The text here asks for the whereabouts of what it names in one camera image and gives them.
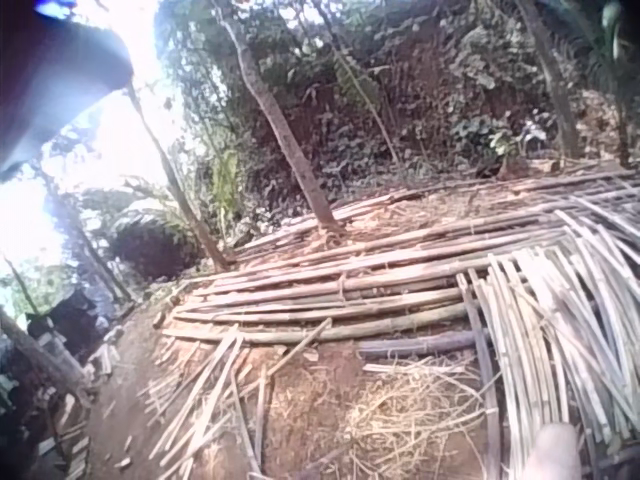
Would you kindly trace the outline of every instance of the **dirt ground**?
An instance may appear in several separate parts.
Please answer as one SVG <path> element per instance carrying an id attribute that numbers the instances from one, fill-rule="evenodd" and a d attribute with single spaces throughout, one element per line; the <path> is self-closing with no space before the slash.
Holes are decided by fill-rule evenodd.
<path id="1" fill-rule="evenodd" d="M 163 429 L 157 422 L 147 427 L 151 414 L 144 413 L 145 405 L 138 398 L 138 392 L 150 379 L 162 377 L 171 366 L 171 360 L 160 367 L 154 365 L 162 348 L 161 340 L 166 342 L 151 328 L 155 313 L 154 308 L 139 310 L 125 325 L 125 334 L 118 344 L 121 361 L 115 365 L 113 376 L 100 388 L 89 419 L 87 434 L 92 441 L 89 478 L 147 480 L 162 474 L 158 459 L 148 460 L 148 457 Z M 200 347 L 192 359 L 193 368 L 210 348 Z M 346 445 L 346 438 L 340 434 L 345 415 L 367 382 L 375 381 L 373 374 L 362 371 L 362 361 L 351 343 L 320 345 L 317 351 L 317 361 L 300 355 L 270 382 L 265 413 L 264 473 L 271 478 L 374 478 L 355 466 L 348 453 L 339 455 L 321 476 L 295 476 L 312 462 Z M 244 358 L 245 363 L 253 365 L 248 380 L 257 378 L 262 364 L 271 366 L 280 355 L 275 348 L 251 349 Z M 245 406 L 251 435 L 255 428 L 252 419 L 256 400 L 256 395 L 249 397 Z M 179 398 L 175 402 L 167 412 L 167 419 L 173 418 L 183 401 L 184 398 Z M 476 430 L 470 433 L 475 446 L 462 435 L 450 436 L 437 468 L 423 462 L 419 478 L 482 478 L 477 452 L 484 451 L 484 428 Z M 132 441 L 125 454 L 123 448 L 129 436 Z M 120 472 L 114 465 L 126 456 L 131 457 L 132 464 Z M 239 436 L 229 431 L 216 448 L 202 452 L 191 478 L 209 479 L 212 474 L 221 479 L 247 478 L 248 469 Z"/>

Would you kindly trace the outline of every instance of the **pile of bamboo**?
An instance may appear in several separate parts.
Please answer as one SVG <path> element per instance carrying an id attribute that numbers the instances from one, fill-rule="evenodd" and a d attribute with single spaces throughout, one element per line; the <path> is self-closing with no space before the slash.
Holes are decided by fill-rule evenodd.
<path id="1" fill-rule="evenodd" d="M 501 213 L 306 255 L 291 247 L 299 248 L 313 221 L 293 223 L 245 248 L 250 266 L 192 292 L 162 333 L 229 342 L 236 332 L 244 345 L 299 344 L 324 322 L 315 341 L 383 337 L 359 343 L 365 356 L 475 346 L 490 412 L 487 471 L 498 478 L 493 343 L 511 422 L 512 478 L 541 424 L 575 420 L 573 402 L 595 468 L 617 436 L 640 430 L 640 179 L 607 173 L 483 188 L 508 192 L 494 203 Z M 404 192 L 403 200 L 429 194 Z M 353 221 L 393 201 L 368 200 L 338 216 Z M 436 324 L 449 331 L 422 336 Z M 412 338 L 386 339 L 395 332 Z"/>

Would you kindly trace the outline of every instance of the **dry grass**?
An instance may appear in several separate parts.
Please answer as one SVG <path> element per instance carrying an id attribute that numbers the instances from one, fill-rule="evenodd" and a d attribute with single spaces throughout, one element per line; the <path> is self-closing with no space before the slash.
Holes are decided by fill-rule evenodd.
<path id="1" fill-rule="evenodd" d="M 353 469 L 368 478 L 416 478 L 437 472 L 450 435 L 482 422 L 479 376 L 470 358 L 367 365 L 379 378 L 367 384 L 346 417 Z"/>

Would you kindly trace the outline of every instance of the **tree trunk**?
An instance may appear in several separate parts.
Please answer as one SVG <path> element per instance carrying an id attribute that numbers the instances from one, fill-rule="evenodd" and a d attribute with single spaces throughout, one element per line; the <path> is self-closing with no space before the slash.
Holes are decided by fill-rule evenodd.
<path id="1" fill-rule="evenodd" d="M 622 168 L 631 168 L 629 160 L 629 129 L 627 125 L 627 112 L 625 106 L 619 99 L 616 100 L 616 110 L 618 113 L 618 156 Z"/>
<path id="2" fill-rule="evenodd" d="M 151 127 L 147 123 L 147 120 L 144 118 L 144 113 L 142 112 L 142 105 L 140 104 L 140 100 L 138 99 L 138 96 L 136 95 L 136 92 L 132 84 L 129 84 L 128 90 L 129 90 L 129 98 L 131 99 L 133 108 L 136 110 L 136 112 L 138 112 L 138 115 L 140 116 L 140 120 L 142 121 L 142 125 L 144 126 L 144 129 L 147 131 L 147 134 L 149 135 L 149 138 L 153 142 L 153 145 L 156 147 L 156 150 L 158 150 L 158 154 L 160 155 L 160 161 L 162 162 L 162 168 L 164 169 L 164 173 L 167 175 L 167 180 L 169 182 L 169 190 L 171 191 L 173 198 L 175 198 L 176 202 L 178 203 L 178 207 L 180 207 L 180 211 L 185 216 L 187 223 L 192 228 L 193 232 L 196 234 L 196 237 L 198 237 L 200 244 L 203 246 L 205 252 L 207 252 L 207 255 L 209 256 L 209 258 L 213 260 L 213 263 L 221 270 L 225 270 L 225 271 L 229 270 L 229 263 L 227 262 L 227 259 L 224 258 L 224 255 L 222 254 L 222 252 L 218 250 L 216 242 L 211 237 L 211 235 L 209 235 L 207 227 L 196 216 L 195 212 L 191 208 L 191 204 L 189 203 L 189 200 L 187 199 L 186 194 L 184 193 L 184 191 L 182 190 L 182 187 L 180 186 L 180 182 L 178 181 L 176 172 L 173 168 L 173 165 L 171 164 L 171 160 L 169 160 L 169 157 L 167 156 L 166 152 L 162 148 L 162 145 L 160 145 L 160 142 L 158 141 L 157 137 L 154 135 L 153 131 L 151 130 Z"/>
<path id="3" fill-rule="evenodd" d="M 107 265 L 107 262 L 102 259 L 98 251 L 93 246 L 93 243 L 91 243 L 91 239 L 87 236 L 82 226 L 78 225 L 76 227 L 76 231 L 78 233 L 78 236 L 82 239 L 82 242 L 87 249 L 89 257 L 91 257 L 91 260 L 93 260 L 93 262 L 98 266 L 98 270 L 104 272 L 104 274 L 108 278 L 109 281 L 105 282 L 105 284 L 111 282 L 116 286 L 118 290 L 120 290 L 120 293 L 125 298 L 125 300 L 130 302 L 133 298 L 131 297 L 129 290 L 127 290 L 127 287 L 125 287 L 120 279 L 116 276 L 111 267 Z"/>
<path id="4" fill-rule="evenodd" d="M 18 272 L 18 270 L 15 269 L 15 267 L 13 266 L 13 263 L 11 263 L 11 260 L 9 260 L 4 253 L 2 254 L 2 257 L 4 258 L 4 261 L 6 262 L 6 264 L 9 266 L 9 269 L 11 270 L 11 273 L 16 279 L 16 282 L 18 282 L 18 285 L 20 285 L 20 290 L 22 290 L 22 295 L 24 295 L 25 300 L 31 307 L 31 311 L 36 315 L 40 315 L 40 312 L 38 311 L 38 307 L 36 306 L 36 302 L 33 301 L 33 297 L 31 297 L 31 294 L 29 293 L 29 289 L 27 288 L 27 284 L 24 283 L 24 280 L 22 279 L 22 275 L 20 275 L 20 272 Z"/>
<path id="5" fill-rule="evenodd" d="M 12 318 L 9 318 L 1 306 L 0 329 L 9 337 L 13 345 L 29 359 L 36 370 L 44 372 L 49 377 L 58 392 L 73 395 L 84 408 L 91 407 L 87 384 L 62 368 L 49 352 L 45 351 L 27 332 L 20 329 Z"/>
<path id="6" fill-rule="evenodd" d="M 109 293 L 114 300 L 118 299 L 118 293 L 116 292 L 117 288 L 126 300 L 131 301 L 131 294 L 118 277 L 116 277 L 113 270 L 111 270 L 107 263 L 102 260 L 102 257 L 100 257 L 100 254 L 91 243 L 91 239 L 85 233 L 77 212 L 65 203 L 64 199 L 58 192 L 58 187 L 53 178 L 47 175 L 40 166 L 34 165 L 33 168 L 38 176 L 43 180 L 47 194 L 51 198 L 51 201 L 55 203 L 55 209 L 60 212 L 61 218 L 59 218 L 58 221 L 64 226 L 66 235 L 70 237 L 74 247 L 79 250 L 78 253 L 82 255 L 83 258 L 86 258 L 93 266 L 95 274 L 107 290 L 109 290 Z"/>
<path id="7" fill-rule="evenodd" d="M 527 30 L 533 37 L 538 59 L 542 65 L 547 91 L 558 119 L 558 130 L 563 153 L 569 158 L 579 158 L 582 152 L 580 150 L 576 120 L 571 111 L 569 93 L 562 77 L 562 71 L 552 53 L 549 33 L 542 24 L 533 0 L 516 0 L 516 4 L 520 9 Z"/>
<path id="8" fill-rule="evenodd" d="M 313 174 L 311 163 L 302 152 L 278 102 L 260 78 L 258 67 L 246 44 L 241 27 L 233 19 L 230 2 L 228 0 L 214 0 L 214 6 L 218 12 L 220 24 L 229 32 L 229 36 L 236 46 L 242 78 L 269 120 L 282 153 L 293 168 L 311 210 L 321 225 L 335 227 L 336 220 L 333 218 L 329 202 Z"/>

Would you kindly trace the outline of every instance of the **bright sky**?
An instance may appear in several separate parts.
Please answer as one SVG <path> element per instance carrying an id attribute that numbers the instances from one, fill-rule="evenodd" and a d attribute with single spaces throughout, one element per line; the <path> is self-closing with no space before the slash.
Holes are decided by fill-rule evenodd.
<path id="1" fill-rule="evenodd" d="M 157 0 L 104 0 L 110 9 L 107 15 L 94 0 L 80 0 L 79 11 L 101 26 L 110 25 L 129 48 L 136 86 L 151 83 L 161 76 L 155 56 L 153 17 Z M 161 108 L 165 97 L 142 96 L 147 120 L 157 136 L 168 146 L 175 138 L 177 127 L 171 116 Z M 64 178 L 64 185 L 110 187 L 122 183 L 122 175 L 139 175 L 154 183 L 165 183 L 157 152 L 145 133 L 129 100 L 113 94 L 102 103 L 103 116 L 94 145 L 102 154 L 99 161 L 74 168 Z M 57 263 L 61 238 L 53 230 L 43 212 L 44 191 L 36 182 L 13 180 L 0 185 L 0 249 L 19 264 L 22 259 L 38 256 L 42 263 Z"/>

